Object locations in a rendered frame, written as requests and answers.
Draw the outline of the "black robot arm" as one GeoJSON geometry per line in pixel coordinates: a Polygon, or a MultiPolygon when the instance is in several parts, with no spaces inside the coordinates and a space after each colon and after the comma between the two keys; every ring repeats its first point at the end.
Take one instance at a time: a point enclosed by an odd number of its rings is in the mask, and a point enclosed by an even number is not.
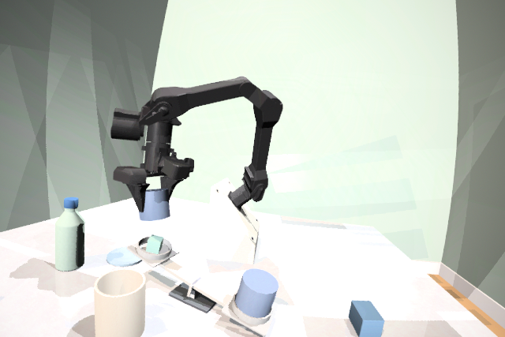
{"type": "MultiPolygon", "coordinates": [[[[245,168],[243,185],[227,194],[235,208],[249,200],[263,200],[268,188],[267,158],[271,143],[273,127],[279,121],[283,103],[268,90],[259,89],[246,77],[237,77],[226,81],[218,81],[193,87],[157,88],[151,99],[141,108],[141,112],[114,109],[111,127],[111,139],[139,140],[144,137],[144,125],[147,125],[146,141],[171,144],[173,125],[180,126],[178,116],[194,107],[218,103],[229,99],[244,97],[253,103],[256,119],[256,131],[252,150],[252,162],[245,168]]],[[[171,156],[159,153],[155,173],[161,171],[173,180],[187,179],[189,172],[194,170],[194,159],[177,159],[177,153],[171,156]]]]}

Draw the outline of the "white bottle with blue cap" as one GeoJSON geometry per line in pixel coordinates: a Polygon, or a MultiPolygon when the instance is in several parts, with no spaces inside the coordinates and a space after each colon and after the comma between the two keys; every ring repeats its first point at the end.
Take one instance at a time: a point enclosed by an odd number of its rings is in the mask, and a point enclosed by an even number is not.
{"type": "Polygon", "coordinates": [[[65,211],[55,223],[55,267],[72,271],[84,265],[85,220],[77,211],[78,198],[64,199],[65,211]]]}

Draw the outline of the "light blue cylinder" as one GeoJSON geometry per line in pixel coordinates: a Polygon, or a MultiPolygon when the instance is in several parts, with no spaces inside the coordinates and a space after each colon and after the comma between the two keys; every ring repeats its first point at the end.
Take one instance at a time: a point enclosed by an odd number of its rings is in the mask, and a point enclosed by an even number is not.
{"type": "Polygon", "coordinates": [[[245,271],[235,298],[237,307],[248,316],[262,318],[269,315],[279,288],[279,281],[265,270],[245,271]]]}

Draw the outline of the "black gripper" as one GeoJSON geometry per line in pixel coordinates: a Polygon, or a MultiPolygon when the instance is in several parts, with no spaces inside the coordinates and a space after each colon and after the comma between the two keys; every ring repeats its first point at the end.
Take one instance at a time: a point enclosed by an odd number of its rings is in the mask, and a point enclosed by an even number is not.
{"type": "Polygon", "coordinates": [[[143,213],[146,197],[145,191],[150,186],[150,184],[146,183],[147,178],[155,176],[160,177],[161,189],[169,189],[169,199],[176,185],[184,179],[179,178],[178,180],[173,180],[168,178],[162,171],[161,173],[154,172],[158,170],[158,167],[155,166],[155,161],[159,153],[165,153],[166,156],[170,156],[170,153],[174,151],[174,149],[171,148],[171,144],[146,141],[145,146],[142,146],[141,150],[145,152],[144,163],[140,163],[140,168],[128,166],[116,167],[113,173],[113,179],[127,185],[139,212],[143,213]]]}

